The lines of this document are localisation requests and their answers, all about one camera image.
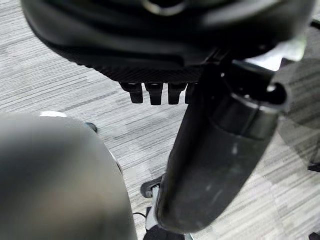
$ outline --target cable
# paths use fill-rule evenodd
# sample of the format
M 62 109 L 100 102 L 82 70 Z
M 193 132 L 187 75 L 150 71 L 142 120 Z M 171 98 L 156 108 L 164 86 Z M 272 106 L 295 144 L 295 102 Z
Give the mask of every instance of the cable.
M 133 215 L 140 215 L 140 216 L 144 217 L 145 219 L 147 219 L 147 216 L 144 215 L 144 214 L 141 213 L 141 212 L 135 212 Z

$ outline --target gray pants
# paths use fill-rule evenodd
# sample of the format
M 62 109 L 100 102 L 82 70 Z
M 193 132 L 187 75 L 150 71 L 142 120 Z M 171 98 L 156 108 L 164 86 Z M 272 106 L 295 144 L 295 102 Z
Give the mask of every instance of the gray pants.
M 1 240 L 136 240 L 111 153 L 82 122 L 0 115 Z

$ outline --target chair caster wheel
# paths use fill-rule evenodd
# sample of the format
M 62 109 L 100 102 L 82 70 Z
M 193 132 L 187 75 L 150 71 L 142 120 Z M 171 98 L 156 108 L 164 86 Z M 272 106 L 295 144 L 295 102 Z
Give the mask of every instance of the chair caster wheel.
M 86 122 L 85 123 L 89 128 L 91 128 L 95 133 L 98 133 L 98 128 L 96 125 L 94 125 L 92 122 Z
M 142 194 L 142 196 L 144 196 L 146 199 L 152 199 L 152 197 L 153 197 L 152 189 L 155 186 L 160 186 L 162 177 L 163 177 L 163 175 L 156 178 L 156 179 L 153 179 L 151 181 L 147 181 L 144 184 L 142 184 L 140 187 L 140 193 Z

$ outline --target gray carpet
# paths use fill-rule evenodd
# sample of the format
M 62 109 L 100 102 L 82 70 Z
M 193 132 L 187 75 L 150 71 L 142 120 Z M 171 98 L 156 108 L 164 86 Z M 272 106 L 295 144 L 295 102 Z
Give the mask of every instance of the gray carpet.
M 196 240 L 307 239 L 320 231 L 320 173 L 306 168 L 320 135 L 320 33 L 306 34 L 304 60 L 275 78 L 295 96 L 288 119 L 237 198 Z M 133 210 L 145 211 L 150 201 L 140 185 L 165 171 L 185 104 L 168 105 L 166 89 L 161 106 L 151 106 L 146 92 L 143 104 L 131 104 L 116 82 L 45 47 L 17 0 L 0 0 L 0 85 L 2 112 L 51 110 L 94 122 L 124 169 Z M 134 218 L 141 240 L 144 219 Z

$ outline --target black plastic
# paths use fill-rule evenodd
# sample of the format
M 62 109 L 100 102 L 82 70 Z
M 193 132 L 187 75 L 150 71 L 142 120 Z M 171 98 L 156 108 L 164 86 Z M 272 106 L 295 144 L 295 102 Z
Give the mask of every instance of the black plastic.
M 180 94 L 187 87 L 187 83 L 169 83 L 168 84 L 168 102 L 170 105 L 179 103 Z
M 147 181 L 144 184 L 142 184 L 140 187 L 141 195 L 143 197 L 145 197 L 146 199 L 151 199 L 153 197 L 152 189 L 155 186 L 160 186 L 162 178 L 163 178 L 163 176 L 159 176 L 156 179 L 153 179 L 151 181 Z
M 120 83 L 123 90 L 130 93 L 130 98 L 134 104 L 142 104 L 144 102 L 141 83 Z
M 188 86 L 186 87 L 185 99 L 184 99 L 184 102 L 186 104 L 190 104 L 191 103 L 191 99 L 192 99 L 192 96 L 194 94 L 196 85 L 197 85 L 197 83 L 188 83 Z
M 320 235 L 313 232 L 309 235 L 309 240 L 320 240 Z
M 93 124 L 92 122 L 85 122 L 85 124 L 91 128 L 96 134 L 98 133 L 98 128 L 95 124 Z
M 163 83 L 146 83 L 145 89 L 149 92 L 151 105 L 161 105 Z
M 287 105 L 286 95 L 284 102 L 270 104 L 231 89 L 215 66 L 207 66 L 160 187 L 156 216 L 168 231 L 200 231 L 226 209 L 255 169 Z

